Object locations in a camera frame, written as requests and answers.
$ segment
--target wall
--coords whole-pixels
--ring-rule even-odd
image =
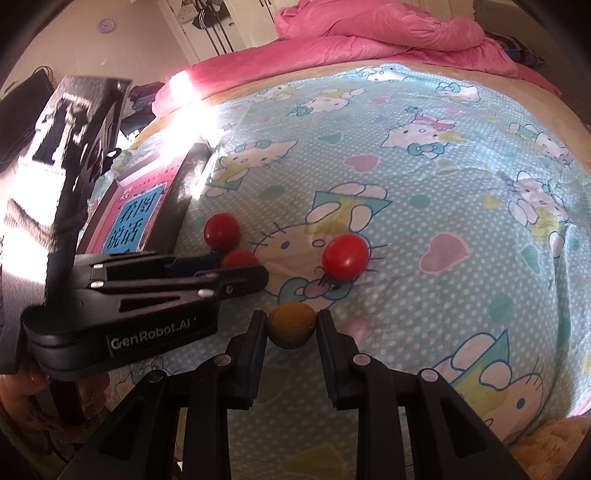
[[[115,29],[101,34],[104,18]],[[189,66],[155,0],[74,0],[20,58],[2,92],[26,79],[40,65],[64,75],[129,78],[135,85],[167,81]]]
[[[516,5],[499,0],[479,0],[477,20],[485,30],[513,35],[534,50],[545,65],[536,68],[562,91],[566,103],[586,125],[591,124],[591,91],[585,78],[572,65],[552,36]]]
[[[474,19],[475,0],[401,0],[431,12],[439,20],[446,21],[451,17]]]

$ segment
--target floor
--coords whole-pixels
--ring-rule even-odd
[[[591,125],[591,89],[552,37],[511,0],[476,0],[476,20],[488,31],[519,38],[547,63],[536,70],[563,93],[562,100]]]

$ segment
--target human hand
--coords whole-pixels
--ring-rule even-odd
[[[84,442],[98,427],[103,418],[105,390],[109,386],[109,374],[104,373],[77,382],[80,404],[87,421],[72,426],[60,419],[37,410],[29,399],[51,383],[50,377],[36,362],[26,359],[14,375],[0,375],[0,403],[14,424],[27,431],[49,431],[64,443]]]

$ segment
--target hello kitty print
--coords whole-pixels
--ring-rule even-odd
[[[194,369],[253,310],[296,301],[329,308],[390,368],[438,370],[504,442],[588,402],[591,180],[521,105],[467,80],[376,64],[215,108],[221,142],[176,254],[209,253],[203,225],[230,212],[269,282],[222,302],[218,333],[163,354],[163,365]],[[343,233],[362,236],[371,260],[330,285],[322,253]],[[269,345],[255,408],[229,416],[233,474],[328,478],[310,465],[346,464],[357,432],[330,413],[314,345]]]

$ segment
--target finger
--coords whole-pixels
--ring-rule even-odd
[[[45,390],[49,383],[49,376],[36,362],[25,361],[16,374],[0,377],[0,390],[4,399],[19,401]]]
[[[109,380],[109,374],[102,373],[78,382],[78,394],[80,395],[82,410],[92,405],[98,395],[107,389]]]
[[[89,419],[105,408],[107,397],[104,392],[96,395],[93,402],[84,409],[84,417]]]
[[[103,411],[98,415],[94,415],[92,418],[85,421],[83,425],[78,425],[76,427],[64,425],[59,430],[53,431],[52,434],[56,440],[63,443],[86,443],[100,424],[105,420],[106,413],[107,412]]]

